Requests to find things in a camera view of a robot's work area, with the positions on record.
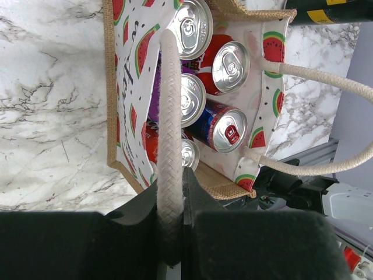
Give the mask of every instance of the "rope handle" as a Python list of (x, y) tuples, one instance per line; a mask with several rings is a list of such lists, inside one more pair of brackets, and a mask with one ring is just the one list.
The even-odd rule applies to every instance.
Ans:
[[(305, 67), (279, 62), (270, 62), (264, 58), (261, 59), (261, 67), (265, 71), (293, 75), (335, 86), (342, 90), (355, 93), (356, 95), (359, 95), (373, 103), (373, 89), (353, 80)], [(280, 172), (295, 176), (318, 176), (350, 170), (370, 160), (373, 157), (373, 141), (362, 152), (351, 159), (320, 166), (292, 166), (269, 159), (266, 156), (254, 152), (253, 149), (249, 149), (248, 147), (245, 147), (245, 155), (254, 162), (268, 166)]]
[(182, 196), (181, 163), (181, 66), (174, 34), (161, 35), (161, 83), (157, 158), (157, 213), (162, 238), (172, 243), (178, 236)]

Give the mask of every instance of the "red object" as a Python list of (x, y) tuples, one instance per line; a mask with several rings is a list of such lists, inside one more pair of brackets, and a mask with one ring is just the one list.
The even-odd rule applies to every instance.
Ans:
[(238, 134), (238, 131), (234, 125), (230, 125), (229, 127), (227, 127), (225, 135), (229, 143), (231, 143), (232, 145), (236, 143), (240, 138), (240, 135)]
[(361, 257), (350, 248), (344, 249), (344, 257), (346, 258), (347, 265), (349, 266), (351, 273), (354, 272), (356, 266), (361, 261)]
[(229, 35), (213, 35), (207, 50), (199, 58), (193, 59), (190, 63), (190, 68), (196, 73), (196, 76), (201, 79), (206, 88), (206, 92), (210, 95), (223, 94), (215, 86), (212, 78), (212, 65), (214, 63), (215, 56), (221, 47), (232, 41), (234, 40)]
[[(155, 164), (157, 163), (158, 155), (158, 136), (158, 124), (156, 124), (154, 121), (147, 121), (145, 134), (143, 136), (143, 142), (145, 140), (147, 158), (149, 159), (149, 161), (154, 162)], [(181, 138), (193, 141), (193, 137), (185, 130), (181, 131)]]

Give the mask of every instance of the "watermelon print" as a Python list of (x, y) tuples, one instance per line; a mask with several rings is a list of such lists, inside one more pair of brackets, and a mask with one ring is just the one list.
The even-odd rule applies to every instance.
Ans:
[(146, 122), (144, 122), (144, 125), (141, 129), (141, 140), (142, 140), (142, 147), (144, 150), (146, 150)]
[(181, 5), (184, 3), (184, 0), (174, 0), (174, 9), (179, 10)]
[(118, 56), (115, 54), (115, 71), (117, 71), (118, 68)]
[(128, 19), (129, 16), (126, 17), (123, 23), (123, 46), (128, 41)]
[(135, 135), (135, 132), (136, 132), (136, 119), (138, 118), (138, 115), (136, 114), (136, 111), (135, 111), (135, 108), (133, 107), (133, 105), (131, 104), (130, 108), (129, 108), (129, 112), (130, 112), (130, 122), (131, 122), (131, 130), (132, 130), (132, 134), (133, 134), (133, 137), (136, 138), (136, 135)]
[(124, 6), (126, 5), (125, 0), (112, 0), (112, 13), (114, 25), (117, 25), (121, 20), (121, 16), (124, 11)]
[(142, 6), (151, 7), (154, 4), (154, 1), (155, 0), (144, 0), (144, 2), (142, 3)]
[(252, 187), (254, 185), (254, 182), (256, 180), (256, 177), (253, 175), (245, 174), (238, 176), (235, 180), (235, 183), (239, 185), (241, 188), (247, 191), (252, 191)]
[(117, 113), (117, 146), (121, 146), (121, 123), (119, 121), (119, 114)]
[(150, 176), (150, 179), (149, 179), (150, 184), (153, 184), (153, 182), (154, 182), (154, 176), (155, 176), (155, 173), (153, 173), (153, 174)]
[(119, 83), (117, 83), (117, 98), (119, 100)]
[(214, 34), (225, 34), (229, 24), (227, 22), (218, 22), (214, 24)]
[[(276, 31), (266, 32), (263, 36), (264, 58), (272, 62), (284, 62), (285, 60), (285, 37)], [(265, 74), (273, 79), (281, 78), (283, 75), (265, 71)]]
[(259, 127), (252, 134), (249, 148), (262, 148), (266, 146), (266, 139), (264, 137), (263, 127)]
[(280, 89), (277, 89), (275, 92), (275, 96), (273, 97), (273, 101), (272, 101), (273, 112), (276, 117), (278, 117), (281, 114), (281, 109), (284, 103), (284, 98), (285, 98), (284, 93)]
[(140, 40), (135, 51), (135, 67), (136, 74), (140, 78), (142, 68), (144, 67), (147, 48), (149, 47), (149, 41), (155, 34), (155, 32), (160, 28), (159, 24), (154, 25)]
[(146, 181), (144, 175), (141, 173), (141, 169), (140, 169), (140, 167), (139, 167), (139, 173), (140, 173), (140, 177), (141, 177), (141, 179), (143, 180), (145, 186), (147, 186), (147, 187), (150, 186), (149, 182)]
[(128, 163), (128, 167), (129, 167), (129, 171), (131, 171), (131, 174), (132, 176), (134, 176), (135, 179), (137, 179), (137, 175), (136, 175), (136, 169), (135, 167), (132, 165), (131, 161), (128, 159), (126, 153), (124, 152), (124, 149), (123, 149), (123, 143), (122, 143), (122, 151), (123, 151), (123, 155), (124, 155), (124, 158), (126, 159), (127, 163)]

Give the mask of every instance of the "can lid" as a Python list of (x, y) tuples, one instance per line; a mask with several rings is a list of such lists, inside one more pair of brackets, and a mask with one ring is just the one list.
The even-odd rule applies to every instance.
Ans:
[(180, 58), (193, 60), (203, 54), (211, 42), (211, 11), (203, 0), (185, 0), (167, 28), (176, 37)]
[(181, 127), (195, 123), (206, 104), (206, 89), (193, 74), (181, 74)]
[(199, 149), (192, 140), (182, 140), (181, 162), (184, 167), (190, 167), (193, 171), (196, 170), (199, 163)]
[(232, 93), (245, 83), (249, 69), (249, 54), (245, 46), (232, 41), (217, 52), (212, 66), (212, 77), (218, 90)]
[(240, 109), (226, 112), (216, 123), (213, 131), (215, 149), (220, 153), (236, 150), (247, 133), (247, 118)]

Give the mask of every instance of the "marble surface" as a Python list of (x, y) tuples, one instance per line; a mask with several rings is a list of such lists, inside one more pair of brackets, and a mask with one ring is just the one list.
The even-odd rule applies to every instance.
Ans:
[(108, 212), (102, 1), (0, 0), (0, 210)]
[[(346, 76), (352, 25), (291, 27), (286, 61)], [(0, 210), (106, 213), (135, 192), (106, 165), (101, 0), (0, 0)], [(286, 78), (270, 154), (326, 142), (340, 91)]]

